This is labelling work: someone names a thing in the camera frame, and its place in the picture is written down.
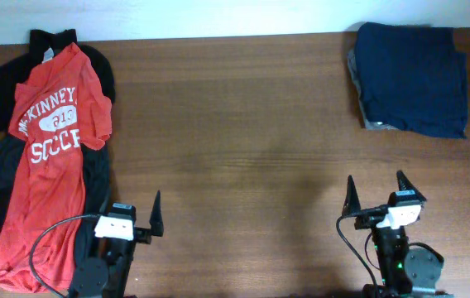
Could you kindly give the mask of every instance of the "red t-shirt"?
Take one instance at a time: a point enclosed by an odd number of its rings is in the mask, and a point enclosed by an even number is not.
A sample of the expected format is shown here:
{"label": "red t-shirt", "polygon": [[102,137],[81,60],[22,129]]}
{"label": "red t-shirt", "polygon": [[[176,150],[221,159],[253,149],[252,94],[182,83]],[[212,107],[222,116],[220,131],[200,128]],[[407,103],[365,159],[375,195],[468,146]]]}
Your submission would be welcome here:
{"label": "red t-shirt", "polygon": [[[26,141],[5,224],[0,233],[0,287],[43,292],[29,268],[36,238],[52,224],[84,210],[80,144],[100,149],[112,132],[110,99],[89,58],[75,43],[35,67],[15,92],[9,133]],[[80,222],[46,235],[33,257],[42,279],[67,288],[74,272],[74,239]]]}

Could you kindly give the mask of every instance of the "stack of clothes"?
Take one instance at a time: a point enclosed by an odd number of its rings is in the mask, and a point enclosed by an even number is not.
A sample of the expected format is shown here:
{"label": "stack of clothes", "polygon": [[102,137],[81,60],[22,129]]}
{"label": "stack of clothes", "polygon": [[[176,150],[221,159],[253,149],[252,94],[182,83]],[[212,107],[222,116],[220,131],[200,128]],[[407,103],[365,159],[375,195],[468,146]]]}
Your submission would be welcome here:
{"label": "stack of clothes", "polygon": [[[110,196],[106,141],[115,100],[108,60],[78,46],[75,30],[32,30],[29,52],[0,66],[0,287],[37,293],[29,252],[52,224],[103,212]],[[75,264],[97,251],[94,223],[50,232],[34,255],[43,280],[70,285]]]}
{"label": "stack of clothes", "polygon": [[465,138],[465,61],[450,28],[362,25],[348,68],[366,129]]}

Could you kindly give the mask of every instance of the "white backdrop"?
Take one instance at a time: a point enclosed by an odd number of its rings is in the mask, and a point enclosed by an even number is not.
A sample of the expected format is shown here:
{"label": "white backdrop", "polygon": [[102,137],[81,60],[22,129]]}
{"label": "white backdrop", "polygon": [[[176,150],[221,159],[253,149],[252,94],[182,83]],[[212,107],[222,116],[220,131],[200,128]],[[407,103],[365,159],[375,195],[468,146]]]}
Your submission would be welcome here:
{"label": "white backdrop", "polygon": [[356,30],[360,22],[470,26],[470,0],[0,0],[0,44],[30,29],[80,41]]}

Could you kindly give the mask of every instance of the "white logo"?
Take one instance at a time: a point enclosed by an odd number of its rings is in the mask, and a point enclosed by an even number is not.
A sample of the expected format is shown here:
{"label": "white logo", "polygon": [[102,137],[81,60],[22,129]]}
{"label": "white logo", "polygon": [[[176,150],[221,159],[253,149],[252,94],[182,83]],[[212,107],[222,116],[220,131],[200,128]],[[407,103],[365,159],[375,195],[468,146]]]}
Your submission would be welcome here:
{"label": "white logo", "polygon": [[77,123],[77,108],[73,105],[57,108],[49,116],[38,122],[40,129],[46,132],[56,132],[58,129]]}

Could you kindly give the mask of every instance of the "brown wooden surface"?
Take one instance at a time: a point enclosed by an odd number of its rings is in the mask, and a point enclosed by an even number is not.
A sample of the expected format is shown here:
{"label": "brown wooden surface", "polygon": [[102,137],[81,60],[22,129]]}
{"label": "brown wooden surface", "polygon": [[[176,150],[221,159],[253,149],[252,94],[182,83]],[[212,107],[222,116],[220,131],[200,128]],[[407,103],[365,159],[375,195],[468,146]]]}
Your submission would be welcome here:
{"label": "brown wooden surface", "polygon": [[[347,176],[367,207],[386,202],[402,169],[429,198],[409,236],[445,256],[439,287],[470,297],[470,116],[467,140],[361,129],[344,64],[354,39],[90,43],[116,78],[114,198],[136,205],[137,224],[147,226],[162,191],[165,236],[137,247],[127,293],[359,290],[369,276],[334,228]],[[468,53],[470,112],[470,30],[455,40]],[[0,46],[0,65],[25,51]],[[367,232],[351,221],[343,231],[362,249]],[[8,296],[17,295],[0,291]]]}

